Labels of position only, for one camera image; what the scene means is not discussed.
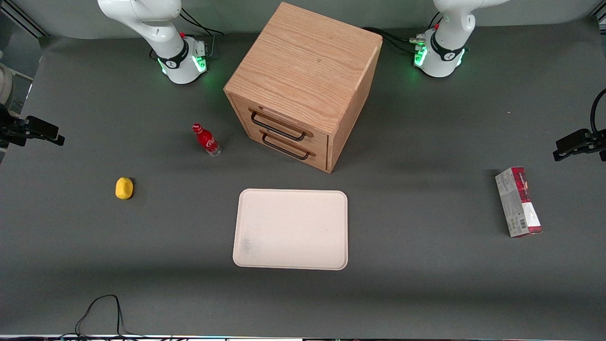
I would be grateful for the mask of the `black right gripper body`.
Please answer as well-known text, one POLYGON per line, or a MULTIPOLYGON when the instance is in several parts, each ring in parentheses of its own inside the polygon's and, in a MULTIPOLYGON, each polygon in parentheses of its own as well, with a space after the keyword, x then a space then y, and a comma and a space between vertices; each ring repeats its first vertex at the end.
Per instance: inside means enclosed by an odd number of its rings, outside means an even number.
POLYGON ((13 116, 4 104, 0 104, 1 145, 14 144, 24 146, 28 140, 29 117, 25 119, 13 116))

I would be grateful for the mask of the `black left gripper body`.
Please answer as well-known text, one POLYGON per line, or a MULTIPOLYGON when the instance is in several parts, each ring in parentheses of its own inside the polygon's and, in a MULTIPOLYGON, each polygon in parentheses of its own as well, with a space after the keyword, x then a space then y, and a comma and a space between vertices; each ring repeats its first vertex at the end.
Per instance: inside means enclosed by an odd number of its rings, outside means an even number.
POLYGON ((600 130, 598 137, 594 138, 592 145, 589 147, 588 153, 598 153, 600 160, 606 162, 606 130, 600 130))

